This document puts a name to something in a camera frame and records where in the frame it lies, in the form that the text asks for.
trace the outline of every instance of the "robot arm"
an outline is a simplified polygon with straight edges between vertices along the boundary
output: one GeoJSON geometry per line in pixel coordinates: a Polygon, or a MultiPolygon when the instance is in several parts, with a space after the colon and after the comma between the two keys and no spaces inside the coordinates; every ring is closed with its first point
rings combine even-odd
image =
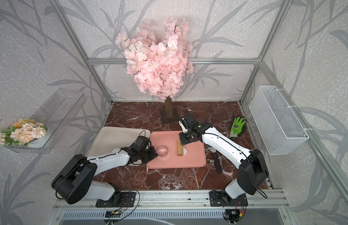
{"type": "Polygon", "coordinates": [[[149,138],[139,136],[129,147],[115,149],[113,152],[94,157],[75,155],[52,182],[55,194],[60,194],[69,204],[81,199],[111,200],[114,205],[120,198],[115,193],[120,190],[93,178],[106,170],[137,162],[145,164],[157,156],[149,138]]]}
{"type": "Polygon", "coordinates": [[[238,178],[222,190],[223,200],[228,205],[231,202],[235,203],[235,199],[242,194],[253,195],[268,177],[269,172],[259,150],[251,151],[238,145],[218,132],[211,124],[199,123],[190,114],[183,117],[179,124],[183,129],[183,133],[179,134],[183,145],[202,141],[214,147],[239,169],[238,178]]]}

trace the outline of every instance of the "glass cup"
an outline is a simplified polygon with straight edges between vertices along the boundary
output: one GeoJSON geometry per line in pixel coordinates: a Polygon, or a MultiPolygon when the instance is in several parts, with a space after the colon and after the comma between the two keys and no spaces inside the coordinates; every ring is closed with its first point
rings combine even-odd
{"type": "Polygon", "coordinates": [[[156,153],[158,154],[159,157],[164,158],[168,155],[168,149],[162,145],[156,149],[156,153]]]}

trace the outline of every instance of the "tree trunk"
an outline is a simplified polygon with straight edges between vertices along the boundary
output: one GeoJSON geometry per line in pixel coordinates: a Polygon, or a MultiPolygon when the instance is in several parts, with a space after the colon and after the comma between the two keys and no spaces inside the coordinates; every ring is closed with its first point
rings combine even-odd
{"type": "Polygon", "coordinates": [[[165,114],[167,118],[173,117],[173,105],[171,102],[171,97],[166,97],[165,100],[165,114]]]}

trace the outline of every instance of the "artificial flower bouquet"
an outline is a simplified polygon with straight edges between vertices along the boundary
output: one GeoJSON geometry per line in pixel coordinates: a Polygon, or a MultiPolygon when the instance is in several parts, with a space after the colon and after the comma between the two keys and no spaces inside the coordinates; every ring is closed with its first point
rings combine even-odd
{"type": "Polygon", "coordinates": [[[47,130],[47,125],[36,122],[34,119],[19,119],[13,126],[1,130],[0,146],[10,146],[12,144],[28,146],[29,142],[44,137],[47,130]]]}
{"type": "Polygon", "coordinates": [[[183,85],[182,76],[186,71],[192,74],[193,63],[188,60],[193,46],[186,40],[189,26],[186,20],[166,18],[165,36],[157,41],[148,20],[136,28],[134,38],[125,31],[119,33],[115,43],[122,46],[127,59],[127,73],[134,75],[139,90],[158,96],[164,102],[167,97],[175,97],[183,85]]]}

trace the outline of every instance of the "orange flowers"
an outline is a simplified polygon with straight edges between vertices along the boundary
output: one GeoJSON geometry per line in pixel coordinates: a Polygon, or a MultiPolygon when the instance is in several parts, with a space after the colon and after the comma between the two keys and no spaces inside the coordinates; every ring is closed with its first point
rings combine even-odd
{"type": "Polygon", "coordinates": [[[15,123],[13,124],[13,127],[19,129],[19,128],[22,128],[23,124],[26,124],[26,123],[35,124],[35,120],[29,119],[29,118],[19,119],[17,122],[15,122],[15,123]]]}

